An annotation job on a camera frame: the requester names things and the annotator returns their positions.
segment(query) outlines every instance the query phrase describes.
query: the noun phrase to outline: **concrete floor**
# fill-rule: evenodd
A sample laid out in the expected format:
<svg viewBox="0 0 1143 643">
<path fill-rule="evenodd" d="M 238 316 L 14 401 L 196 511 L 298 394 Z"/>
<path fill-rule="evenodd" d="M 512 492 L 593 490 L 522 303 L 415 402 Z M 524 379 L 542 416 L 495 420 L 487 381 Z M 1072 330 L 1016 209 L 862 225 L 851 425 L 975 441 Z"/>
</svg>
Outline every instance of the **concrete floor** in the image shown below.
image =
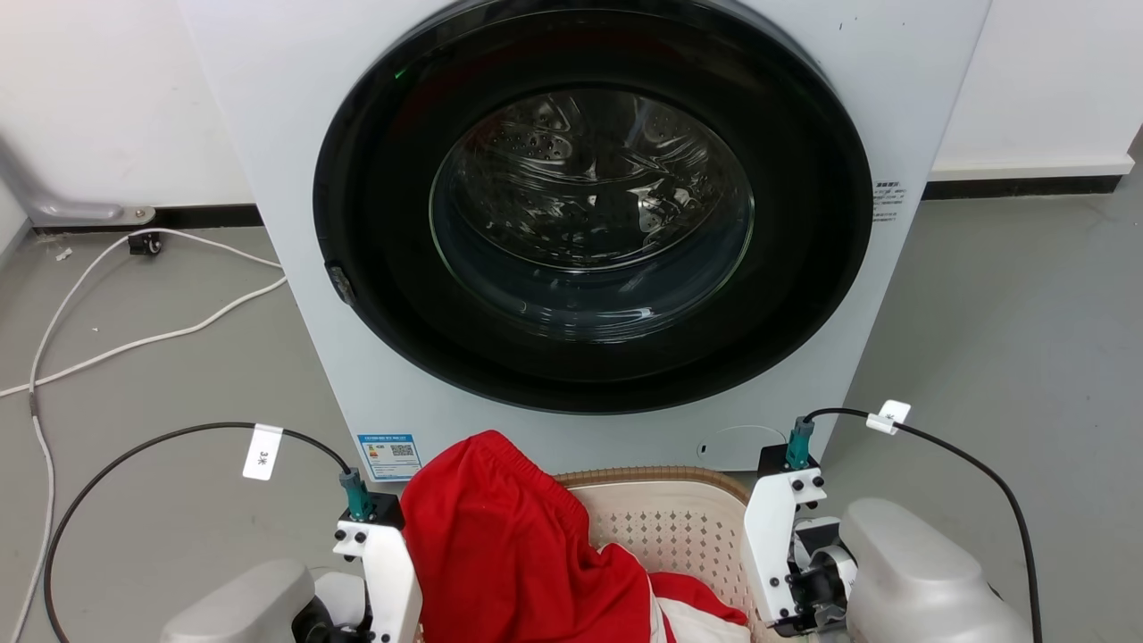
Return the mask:
<svg viewBox="0 0 1143 643">
<path fill-rule="evenodd" d="M 1048 641 L 1143 641 L 1143 172 L 1109 196 L 921 207 L 848 403 L 916 405 L 916 426 L 977 455 L 1021 498 L 1040 565 Z M 258 228 L 206 235 L 270 257 Z M 0 272 L 0 388 L 27 379 L 59 299 L 115 235 L 29 239 Z M 71 247 L 65 260 L 55 255 Z M 192 241 L 157 259 L 107 259 L 53 339 L 47 375 L 189 327 L 278 278 Z M 184 426 L 249 420 L 304 431 L 355 459 L 302 319 L 280 288 L 201 333 L 150 346 L 41 389 L 57 516 L 115 456 Z M 0 626 L 23 597 L 42 524 L 45 471 L 26 396 L 0 400 Z M 1018 539 L 1000 493 L 935 448 L 842 424 L 825 459 L 839 514 L 863 496 L 911 508 L 967 548 L 1021 611 Z M 57 561 L 73 640 L 153 641 L 171 616 L 273 557 L 334 556 L 337 469 L 283 443 L 272 483 L 240 476 L 248 433 L 211 432 L 138 456 L 77 513 Z M 26 643 L 51 641 L 37 602 Z"/>
</svg>

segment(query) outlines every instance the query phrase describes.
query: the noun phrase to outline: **washing machine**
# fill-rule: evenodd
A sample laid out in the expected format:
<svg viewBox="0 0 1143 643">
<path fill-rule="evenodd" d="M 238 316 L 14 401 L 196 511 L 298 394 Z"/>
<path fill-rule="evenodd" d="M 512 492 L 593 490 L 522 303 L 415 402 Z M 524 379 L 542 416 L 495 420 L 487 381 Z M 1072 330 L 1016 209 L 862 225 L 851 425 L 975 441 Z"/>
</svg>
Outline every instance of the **washing machine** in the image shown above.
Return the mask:
<svg viewBox="0 0 1143 643">
<path fill-rule="evenodd" d="M 182 2 L 374 481 L 749 471 L 841 404 L 988 8 Z"/>
</svg>

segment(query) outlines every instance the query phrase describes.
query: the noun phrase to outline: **beige plastic basket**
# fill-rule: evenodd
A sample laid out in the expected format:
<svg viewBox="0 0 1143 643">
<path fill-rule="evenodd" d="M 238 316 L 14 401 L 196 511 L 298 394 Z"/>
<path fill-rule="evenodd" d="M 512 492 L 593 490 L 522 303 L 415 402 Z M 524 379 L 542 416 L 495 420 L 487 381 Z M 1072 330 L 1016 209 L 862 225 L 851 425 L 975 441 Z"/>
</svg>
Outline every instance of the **beige plastic basket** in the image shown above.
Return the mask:
<svg viewBox="0 0 1143 643">
<path fill-rule="evenodd" d="M 555 476 L 588 508 L 591 542 L 615 542 L 648 572 L 693 576 L 750 619 L 754 643 L 791 641 L 758 618 L 738 556 L 750 492 L 697 467 L 602 469 Z"/>
</svg>

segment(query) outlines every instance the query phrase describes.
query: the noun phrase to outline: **washing machine door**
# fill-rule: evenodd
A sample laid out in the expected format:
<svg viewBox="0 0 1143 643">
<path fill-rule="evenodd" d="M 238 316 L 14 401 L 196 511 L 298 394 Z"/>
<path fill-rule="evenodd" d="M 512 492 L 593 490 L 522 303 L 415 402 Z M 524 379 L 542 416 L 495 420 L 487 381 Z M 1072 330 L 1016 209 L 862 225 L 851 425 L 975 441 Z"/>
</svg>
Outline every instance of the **washing machine door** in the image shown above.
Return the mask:
<svg viewBox="0 0 1143 643">
<path fill-rule="evenodd" d="M 414 364 L 625 413 L 808 340 L 861 266 L 872 194 L 842 104 L 762 16 L 502 0 L 437 16 L 361 78 L 314 214 L 335 287 Z"/>
</svg>

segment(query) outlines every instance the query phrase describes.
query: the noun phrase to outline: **black cable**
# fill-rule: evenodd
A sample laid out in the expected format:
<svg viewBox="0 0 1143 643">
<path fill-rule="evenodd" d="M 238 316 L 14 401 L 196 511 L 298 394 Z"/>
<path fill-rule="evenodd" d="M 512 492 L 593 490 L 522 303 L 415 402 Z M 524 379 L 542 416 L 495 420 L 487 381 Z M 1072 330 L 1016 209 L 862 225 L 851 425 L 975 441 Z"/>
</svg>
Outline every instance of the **black cable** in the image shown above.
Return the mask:
<svg viewBox="0 0 1143 643">
<path fill-rule="evenodd" d="M 72 500 L 71 506 L 67 507 L 67 511 L 64 513 L 64 517 L 59 520 L 59 527 L 56 528 L 56 533 L 55 536 L 51 537 L 51 544 L 48 546 L 47 556 L 45 556 L 43 558 L 43 608 L 48 611 L 48 622 L 51 624 L 51 632 L 55 633 L 56 640 L 59 641 L 59 643 L 70 643 L 70 641 L 67 638 L 67 635 L 64 634 L 63 627 L 61 627 L 59 625 L 59 618 L 56 616 L 56 603 L 51 596 L 51 569 L 53 566 L 55 566 L 56 562 L 56 548 L 59 547 L 59 538 L 63 537 L 64 529 L 67 528 L 67 523 L 71 521 L 72 514 L 75 513 L 75 509 L 79 507 L 79 504 L 82 503 L 85 498 L 87 498 L 87 495 L 90 493 L 93 489 L 95 489 L 95 485 L 99 484 L 99 481 L 105 479 L 107 474 L 111 473 L 112 469 L 122 465 L 131 456 L 135 456 L 136 453 L 150 449 L 159 443 L 167 442 L 168 440 L 176 439 L 179 436 L 185 436 L 189 434 L 197 434 L 199 432 L 206 432 L 210 429 L 253 429 L 254 427 L 255 427 L 254 423 L 211 423 L 209 425 L 198 425 L 195 427 L 187 427 L 185 429 L 178 429 L 177 432 L 170 432 L 169 434 L 161 435 L 154 440 L 149 440 L 143 444 L 136 447 L 135 449 L 131 449 L 127 453 L 123 453 L 119 458 L 115 458 L 110 465 L 104 467 L 102 472 L 96 474 L 96 476 L 91 479 L 91 482 L 87 483 L 87 487 L 85 487 L 83 490 L 79 492 L 79 496 L 75 497 L 75 500 Z M 333 458 L 337 463 L 337 466 L 342 468 L 342 472 L 346 474 L 350 473 L 350 466 L 346 465 L 345 460 L 341 456 L 338 456 L 333 449 L 329 449 L 325 444 L 321 444 L 317 440 L 305 434 L 299 434 L 297 432 L 291 432 L 289 429 L 282 429 L 282 434 L 288 435 L 291 439 L 299 440 L 306 444 L 317 447 L 326 456 Z"/>
<path fill-rule="evenodd" d="M 829 416 L 833 413 L 838 416 L 853 416 L 854 418 L 863 419 L 868 419 L 872 416 L 872 413 L 857 411 L 856 409 L 818 409 L 817 411 L 807 415 L 805 421 L 813 420 L 820 416 Z M 1016 527 L 1020 529 L 1020 542 L 1024 548 L 1024 563 L 1028 565 L 1028 601 L 1032 613 L 1032 641 L 1034 643 L 1044 643 L 1044 626 L 1040 622 L 1040 585 L 1036 578 L 1036 560 L 1032 556 L 1032 537 L 1028 532 L 1028 522 L 1024 521 L 1024 512 L 1020 508 L 1020 503 L 1016 501 L 1016 495 L 1012 492 L 1012 488 L 1008 487 L 1008 483 L 1004 482 L 1004 479 L 1001 479 L 999 474 L 990 469 L 988 465 L 969 456 L 961 449 L 922 431 L 914 429 L 909 425 L 893 423 L 893 426 L 902 432 L 905 432 L 906 434 L 914 435 L 924 441 L 928 441 L 946 451 L 950 451 L 956 456 L 959 456 L 961 459 L 968 461 L 968 464 L 984 472 L 984 475 L 992 479 L 992 482 L 997 483 L 997 487 L 999 487 L 1000 491 L 1004 492 L 1005 498 L 1008 499 L 1008 505 L 1012 505 L 1012 513 L 1016 516 Z"/>
</svg>

